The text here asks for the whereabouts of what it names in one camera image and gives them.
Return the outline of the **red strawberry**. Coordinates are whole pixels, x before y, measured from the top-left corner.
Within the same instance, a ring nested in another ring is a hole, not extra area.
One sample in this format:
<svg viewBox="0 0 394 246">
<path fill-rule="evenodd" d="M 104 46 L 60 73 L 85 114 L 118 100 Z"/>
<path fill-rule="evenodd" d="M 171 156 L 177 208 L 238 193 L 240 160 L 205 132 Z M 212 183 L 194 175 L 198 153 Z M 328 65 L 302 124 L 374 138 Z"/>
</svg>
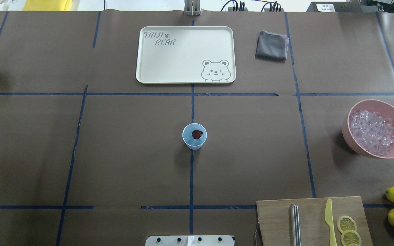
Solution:
<svg viewBox="0 0 394 246">
<path fill-rule="evenodd" d="M 203 136 L 203 131 L 196 129 L 192 132 L 191 135 L 192 135 L 193 139 L 198 140 Z"/>
</svg>

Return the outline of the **light blue plastic cup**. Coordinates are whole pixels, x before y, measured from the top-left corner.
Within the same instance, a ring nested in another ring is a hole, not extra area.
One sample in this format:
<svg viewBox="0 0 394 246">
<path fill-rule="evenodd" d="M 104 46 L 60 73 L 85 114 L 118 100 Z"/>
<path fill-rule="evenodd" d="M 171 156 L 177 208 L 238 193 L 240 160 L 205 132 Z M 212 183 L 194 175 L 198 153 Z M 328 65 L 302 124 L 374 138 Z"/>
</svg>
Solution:
<svg viewBox="0 0 394 246">
<path fill-rule="evenodd" d="M 203 131 L 203 136 L 198 140 L 195 140 L 192 137 L 192 132 L 196 129 Z M 188 124 L 187 126 L 185 126 L 185 128 L 182 131 L 182 139 L 186 144 L 186 146 L 191 150 L 200 149 L 203 146 L 203 144 L 206 142 L 207 136 L 208 134 L 206 129 L 201 124 L 198 123 Z"/>
</svg>

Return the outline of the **pile of clear ice cubes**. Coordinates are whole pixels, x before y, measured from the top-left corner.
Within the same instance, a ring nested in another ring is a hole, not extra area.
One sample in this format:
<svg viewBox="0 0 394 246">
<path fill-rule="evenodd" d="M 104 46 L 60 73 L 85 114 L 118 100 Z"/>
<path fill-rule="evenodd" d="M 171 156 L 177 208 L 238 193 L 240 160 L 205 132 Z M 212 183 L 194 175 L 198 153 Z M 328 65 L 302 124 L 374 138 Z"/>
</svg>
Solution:
<svg viewBox="0 0 394 246">
<path fill-rule="evenodd" d="M 352 111 L 349 114 L 349 129 L 355 141 L 369 153 L 385 156 L 394 143 L 392 118 L 384 118 L 379 112 Z"/>
</svg>

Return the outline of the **cream bear serving tray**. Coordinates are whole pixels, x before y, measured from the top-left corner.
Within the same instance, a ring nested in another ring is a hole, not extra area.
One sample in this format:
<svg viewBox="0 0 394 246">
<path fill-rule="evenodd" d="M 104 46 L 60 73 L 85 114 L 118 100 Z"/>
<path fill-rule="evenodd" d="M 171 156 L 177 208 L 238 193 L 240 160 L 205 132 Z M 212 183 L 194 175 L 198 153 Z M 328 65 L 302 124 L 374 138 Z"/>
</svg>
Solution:
<svg viewBox="0 0 394 246">
<path fill-rule="evenodd" d="M 142 84 L 228 84 L 236 79 L 227 26 L 146 26 L 139 34 L 136 79 Z"/>
</svg>

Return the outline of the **grey folded cloth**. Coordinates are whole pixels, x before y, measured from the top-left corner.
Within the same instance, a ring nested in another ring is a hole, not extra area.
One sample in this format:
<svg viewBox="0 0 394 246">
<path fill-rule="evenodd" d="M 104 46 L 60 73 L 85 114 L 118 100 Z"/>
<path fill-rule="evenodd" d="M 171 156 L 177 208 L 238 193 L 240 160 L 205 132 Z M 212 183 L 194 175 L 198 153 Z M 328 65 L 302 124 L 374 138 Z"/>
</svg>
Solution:
<svg viewBox="0 0 394 246">
<path fill-rule="evenodd" d="M 289 48 L 289 37 L 278 33 L 262 30 L 258 36 L 256 57 L 285 61 Z"/>
</svg>

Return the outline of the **wooden cutting board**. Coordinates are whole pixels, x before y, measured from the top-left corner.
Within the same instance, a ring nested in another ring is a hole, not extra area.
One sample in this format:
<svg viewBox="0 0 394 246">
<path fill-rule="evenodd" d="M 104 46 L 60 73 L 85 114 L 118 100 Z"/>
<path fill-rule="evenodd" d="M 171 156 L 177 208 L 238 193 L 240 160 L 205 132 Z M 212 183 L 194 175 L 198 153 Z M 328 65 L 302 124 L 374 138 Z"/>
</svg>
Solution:
<svg viewBox="0 0 394 246">
<path fill-rule="evenodd" d="M 363 246 L 372 246 L 372 239 L 359 196 L 332 197 L 333 219 L 349 216 L 357 224 Z M 291 205 L 300 208 L 300 232 L 303 246 L 328 246 L 329 227 L 325 222 L 327 198 L 257 201 L 258 221 L 265 246 L 291 246 Z"/>
</svg>

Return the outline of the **steel muddler with black tip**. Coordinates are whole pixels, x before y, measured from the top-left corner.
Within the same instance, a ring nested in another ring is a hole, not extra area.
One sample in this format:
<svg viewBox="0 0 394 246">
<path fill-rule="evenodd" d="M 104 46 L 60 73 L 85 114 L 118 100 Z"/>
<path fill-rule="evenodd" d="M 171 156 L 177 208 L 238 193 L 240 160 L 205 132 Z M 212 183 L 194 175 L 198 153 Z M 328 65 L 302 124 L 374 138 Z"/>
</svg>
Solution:
<svg viewBox="0 0 394 246">
<path fill-rule="evenodd" d="M 293 246 L 301 246 L 300 209 L 297 204 L 290 205 L 291 242 Z"/>
</svg>

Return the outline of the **yellow plastic knife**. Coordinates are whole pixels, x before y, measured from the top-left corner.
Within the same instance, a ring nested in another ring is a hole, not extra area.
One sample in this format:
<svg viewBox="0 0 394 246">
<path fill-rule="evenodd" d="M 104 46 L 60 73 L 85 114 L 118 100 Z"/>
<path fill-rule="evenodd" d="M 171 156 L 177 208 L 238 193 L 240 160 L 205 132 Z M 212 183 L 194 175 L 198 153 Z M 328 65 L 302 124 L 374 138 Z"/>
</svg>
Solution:
<svg viewBox="0 0 394 246">
<path fill-rule="evenodd" d="M 335 236 L 335 228 L 333 222 L 333 211 L 332 211 L 332 199 L 328 198 L 325 205 L 324 212 L 325 223 L 328 226 L 329 231 L 329 245 L 337 246 L 337 240 Z"/>
</svg>

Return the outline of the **black box with label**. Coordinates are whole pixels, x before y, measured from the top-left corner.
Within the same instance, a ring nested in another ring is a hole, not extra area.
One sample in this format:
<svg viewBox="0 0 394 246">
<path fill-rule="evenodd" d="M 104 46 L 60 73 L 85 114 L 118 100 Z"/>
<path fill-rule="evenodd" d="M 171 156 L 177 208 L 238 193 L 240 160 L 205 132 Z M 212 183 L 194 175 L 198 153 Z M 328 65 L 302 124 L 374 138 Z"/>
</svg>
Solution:
<svg viewBox="0 0 394 246">
<path fill-rule="evenodd" d="M 362 13 L 358 2 L 312 1 L 306 12 L 322 13 Z"/>
</svg>

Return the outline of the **pink bowl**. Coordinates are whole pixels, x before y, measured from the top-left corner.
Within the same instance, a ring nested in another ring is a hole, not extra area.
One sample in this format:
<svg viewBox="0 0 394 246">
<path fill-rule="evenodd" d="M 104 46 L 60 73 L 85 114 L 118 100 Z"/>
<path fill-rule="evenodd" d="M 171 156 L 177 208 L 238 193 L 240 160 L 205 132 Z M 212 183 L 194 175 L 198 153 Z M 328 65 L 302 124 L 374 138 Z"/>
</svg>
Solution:
<svg viewBox="0 0 394 246">
<path fill-rule="evenodd" d="M 350 117 L 350 113 L 359 110 L 379 112 L 381 116 L 390 117 L 392 118 L 392 126 L 394 127 L 394 106 L 384 101 L 380 101 L 376 99 L 362 100 L 356 103 L 355 105 L 353 105 L 352 108 L 348 111 L 348 113 L 346 113 L 346 115 L 344 116 L 343 126 L 342 126 L 342 135 L 344 137 L 345 142 L 353 151 L 355 151 L 359 155 L 366 156 L 368 158 L 374 158 L 374 159 L 393 159 L 394 143 L 392 144 L 391 150 L 390 152 L 388 152 L 387 155 L 379 156 L 368 152 L 366 149 L 364 149 L 360 144 L 356 142 L 355 138 L 353 137 L 349 129 L 349 117 Z"/>
</svg>

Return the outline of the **yellow cloth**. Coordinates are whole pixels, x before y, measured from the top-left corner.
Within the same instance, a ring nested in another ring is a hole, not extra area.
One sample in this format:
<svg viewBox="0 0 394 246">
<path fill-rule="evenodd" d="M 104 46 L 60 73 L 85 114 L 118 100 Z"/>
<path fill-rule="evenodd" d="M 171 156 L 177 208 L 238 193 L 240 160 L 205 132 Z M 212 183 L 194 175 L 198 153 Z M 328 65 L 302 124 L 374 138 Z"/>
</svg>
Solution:
<svg viewBox="0 0 394 246">
<path fill-rule="evenodd" d="M 69 11 L 72 0 L 27 0 L 22 11 Z"/>
</svg>

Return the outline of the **aluminium frame post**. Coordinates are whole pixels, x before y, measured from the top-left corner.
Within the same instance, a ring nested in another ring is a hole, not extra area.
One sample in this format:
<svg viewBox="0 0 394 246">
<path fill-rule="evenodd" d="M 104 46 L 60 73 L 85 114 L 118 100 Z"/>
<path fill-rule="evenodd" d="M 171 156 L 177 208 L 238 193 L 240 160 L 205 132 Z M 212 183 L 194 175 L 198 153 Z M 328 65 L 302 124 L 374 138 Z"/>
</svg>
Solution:
<svg viewBox="0 0 394 246">
<path fill-rule="evenodd" d="M 199 16 L 201 14 L 200 0 L 184 0 L 184 15 Z"/>
</svg>

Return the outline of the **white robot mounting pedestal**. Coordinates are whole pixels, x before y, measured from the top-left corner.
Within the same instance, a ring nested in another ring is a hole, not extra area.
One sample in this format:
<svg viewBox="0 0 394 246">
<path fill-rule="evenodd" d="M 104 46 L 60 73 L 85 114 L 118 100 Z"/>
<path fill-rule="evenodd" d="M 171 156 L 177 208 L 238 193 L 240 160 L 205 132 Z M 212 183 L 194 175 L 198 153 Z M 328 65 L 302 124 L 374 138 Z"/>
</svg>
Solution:
<svg viewBox="0 0 394 246">
<path fill-rule="evenodd" d="M 154 235 L 146 239 L 146 246 L 234 246 L 230 235 Z"/>
</svg>

